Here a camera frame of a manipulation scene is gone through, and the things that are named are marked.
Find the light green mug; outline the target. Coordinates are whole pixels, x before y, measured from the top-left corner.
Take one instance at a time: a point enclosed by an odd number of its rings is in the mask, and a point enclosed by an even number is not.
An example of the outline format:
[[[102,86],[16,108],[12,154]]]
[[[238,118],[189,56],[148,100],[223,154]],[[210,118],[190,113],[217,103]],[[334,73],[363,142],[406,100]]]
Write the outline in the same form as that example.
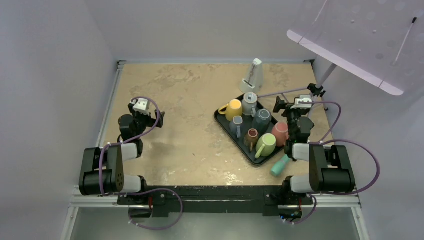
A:
[[[276,148],[276,137],[271,133],[265,133],[262,135],[255,146],[255,158],[270,156]]]

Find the brown mug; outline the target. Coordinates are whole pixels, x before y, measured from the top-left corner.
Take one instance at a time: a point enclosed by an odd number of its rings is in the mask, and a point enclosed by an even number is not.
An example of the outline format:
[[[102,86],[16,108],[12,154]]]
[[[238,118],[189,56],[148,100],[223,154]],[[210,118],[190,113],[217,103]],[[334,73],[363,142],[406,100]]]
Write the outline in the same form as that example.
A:
[[[251,128],[244,136],[243,144],[252,152],[259,139],[259,133],[255,128]]]

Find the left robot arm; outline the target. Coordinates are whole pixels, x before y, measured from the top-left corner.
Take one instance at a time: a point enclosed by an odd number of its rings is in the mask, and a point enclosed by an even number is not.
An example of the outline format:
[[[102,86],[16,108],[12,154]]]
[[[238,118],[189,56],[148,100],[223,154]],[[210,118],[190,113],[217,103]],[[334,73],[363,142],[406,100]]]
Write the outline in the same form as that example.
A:
[[[161,128],[165,112],[155,110],[143,113],[134,103],[129,103],[130,113],[118,119],[120,138],[106,149],[92,147],[84,150],[79,176],[79,191],[83,196],[129,193],[138,205],[146,203],[149,191],[143,187],[142,176],[124,174],[124,162],[142,156],[144,144],[140,138],[147,128]]]

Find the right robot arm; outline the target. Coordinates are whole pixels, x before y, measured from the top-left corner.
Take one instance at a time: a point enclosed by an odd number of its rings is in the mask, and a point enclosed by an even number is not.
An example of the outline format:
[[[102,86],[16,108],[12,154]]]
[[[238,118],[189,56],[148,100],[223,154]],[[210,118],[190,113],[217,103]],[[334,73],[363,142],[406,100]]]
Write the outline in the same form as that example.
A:
[[[301,194],[314,192],[350,193],[355,188],[355,177],[346,147],[324,145],[309,140],[314,123],[307,117],[317,102],[308,96],[299,96],[294,102],[276,98],[274,113],[283,111],[286,118],[288,139],[284,144],[285,156],[293,161],[308,162],[308,173],[289,176],[287,186],[280,196],[288,204],[294,203]]]

